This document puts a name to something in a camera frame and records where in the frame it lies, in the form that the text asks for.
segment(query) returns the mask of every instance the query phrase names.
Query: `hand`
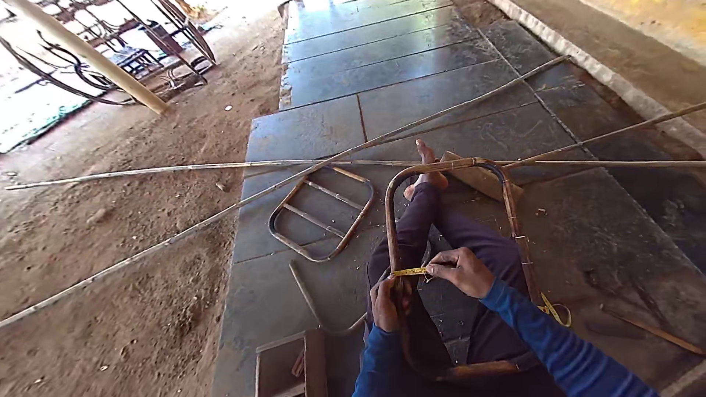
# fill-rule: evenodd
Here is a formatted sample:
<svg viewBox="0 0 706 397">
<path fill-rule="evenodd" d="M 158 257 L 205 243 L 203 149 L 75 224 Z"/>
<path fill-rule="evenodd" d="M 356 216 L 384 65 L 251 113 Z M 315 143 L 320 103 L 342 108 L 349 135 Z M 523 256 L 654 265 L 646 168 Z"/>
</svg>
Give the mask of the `hand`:
<svg viewBox="0 0 706 397">
<path fill-rule="evenodd" d="M 373 321 L 378 328 L 385 332 L 400 330 L 397 308 L 391 295 L 394 284 L 395 276 L 391 276 L 375 284 L 370 289 L 370 300 L 373 303 Z"/>
<path fill-rule="evenodd" d="M 478 299 L 488 295 L 495 281 L 493 273 L 467 247 L 439 252 L 429 261 L 426 272 L 449 280 L 466 295 Z"/>
</svg>

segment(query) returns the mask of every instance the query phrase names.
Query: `dirt floor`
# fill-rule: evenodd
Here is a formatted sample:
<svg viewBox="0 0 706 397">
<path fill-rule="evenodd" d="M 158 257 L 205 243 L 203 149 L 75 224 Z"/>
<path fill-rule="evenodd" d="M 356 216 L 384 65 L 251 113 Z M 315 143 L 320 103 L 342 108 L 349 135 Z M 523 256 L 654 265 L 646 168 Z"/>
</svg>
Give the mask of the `dirt floor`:
<svg viewBox="0 0 706 397">
<path fill-rule="evenodd" d="M 283 23 L 275 7 L 222 23 L 206 35 L 220 66 L 207 86 L 172 99 L 169 114 L 92 105 L 0 156 L 0 186 L 243 161 L 251 119 L 277 111 Z M 0 316 L 236 202 L 241 180 L 179 172 L 0 191 Z M 208 395 L 234 218 L 0 329 L 0 397 Z"/>
</svg>

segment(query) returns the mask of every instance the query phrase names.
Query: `bare foot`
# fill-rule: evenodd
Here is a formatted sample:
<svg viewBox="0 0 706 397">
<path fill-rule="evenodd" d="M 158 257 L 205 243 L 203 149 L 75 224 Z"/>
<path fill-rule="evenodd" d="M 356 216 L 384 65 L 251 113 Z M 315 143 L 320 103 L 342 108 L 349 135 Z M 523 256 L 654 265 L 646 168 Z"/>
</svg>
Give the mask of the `bare foot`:
<svg viewBox="0 0 706 397">
<path fill-rule="evenodd" d="M 421 156 L 421 162 L 424 164 L 432 164 L 436 162 L 436 157 L 434 157 L 434 151 L 424 144 L 421 139 L 417 139 L 417 152 Z M 438 187 L 440 190 L 444 190 L 448 187 L 448 180 L 440 172 L 430 172 L 428 174 L 421 174 L 417 181 L 413 185 L 407 186 L 405 189 L 405 198 L 407 200 L 412 200 L 414 195 L 414 188 L 421 183 L 429 182 L 432 185 Z"/>
</svg>

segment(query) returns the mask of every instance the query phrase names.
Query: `yellow measuring tape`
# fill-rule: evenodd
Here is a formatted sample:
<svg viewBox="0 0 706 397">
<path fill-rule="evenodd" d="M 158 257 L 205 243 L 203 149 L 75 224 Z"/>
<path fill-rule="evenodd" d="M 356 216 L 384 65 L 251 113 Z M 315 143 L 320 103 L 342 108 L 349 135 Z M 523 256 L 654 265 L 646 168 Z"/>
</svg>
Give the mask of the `yellow measuring tape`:
<svg viewBox="0 0 706 397">
<path fill-rule="evenodd" d="M 426 268 L 411 268 L 411 269 L 393 271 L 393 274 L 395 275 L 395 277 L 398 277 L 399 275 L 427 274 L 427 272 L 426 272 Z"/>
<path fill-rule="evenodd" d="M 563 304 L 559 304 L 559 303 L 552 304 L 546 298 L 546 296 L 544 295 L 544 292 L 540 291 L 539 293 L 542 294 L 542 300 L 544 300 L 544 304 L 545 304 L 545 306 L 537 306 L 539 308 L 539 310 L 542 310 L 544 313 L 551 314 L 552 316 L 554 316 L 554 319 L 559 324 L 561 324 L 563 326 L 571 326 L 571 311 L 569 310 L 569 308 L 564 306 Z M 556 310 L 554 309 L 555 306 L 563 307 L 564 309 L 566 309 L 566 312 L 568 313 L 568 319 L 566 320 L 566 322 L 561 321 L 561 317 L 559 316 L 559 313 L 557 313 Z"/>
<path fill-rule="evenodd" d="M 398 271 L 393 271 L 393 274 L 395 277 L 401 276 L 401 275 L 416 275 L 416 274 L 427 274 L 426 268 L 411 268 L 411 269 L 405 269 L 405 270 L 398 270 Z M 550 303 L 549 299 L 546 298 L 546 295 L 544 292 L 540 292 L 542 294 L 542 300 L 544 300 L 544 306 L 537 306 L 539 310 L 542 310 L 544 313 L 551 314 L 556 322 L 563 326 L 571 326 L 571 311 L 569 310 L 568 307 L 564 306 L 563 304 L 552 304 Z M 563 307 L 566 310 L 566 313 L 568 313 L 568 319 L 566 322 L 561 321 L 561 317 L 559 316 L 559 313 L 556 312 L 556 309 L 554 307 Z"/>
</svg>

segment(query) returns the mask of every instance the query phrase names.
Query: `blue long sleeve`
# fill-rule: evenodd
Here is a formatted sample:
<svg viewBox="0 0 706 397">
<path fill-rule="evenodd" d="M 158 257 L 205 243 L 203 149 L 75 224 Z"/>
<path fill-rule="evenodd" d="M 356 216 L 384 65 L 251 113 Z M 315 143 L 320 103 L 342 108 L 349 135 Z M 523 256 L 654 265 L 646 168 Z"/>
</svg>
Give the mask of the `blue long sleeve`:
<svg viewBox="0 0 706 397">
<path fill-rule="evenodd" d="M 568 396 L 658 397 L 623 365 L 542 313 L 502 280 L 495 280 L 481 302 L 515 330 Z"/>
<path fill-rule="evenodd" d="M 394 396 L 402 371 L 400 333 L 388 333 L 373 325 L 363 351 L 363 365 L 355 381 L 353 397 Z"/>
</svg>

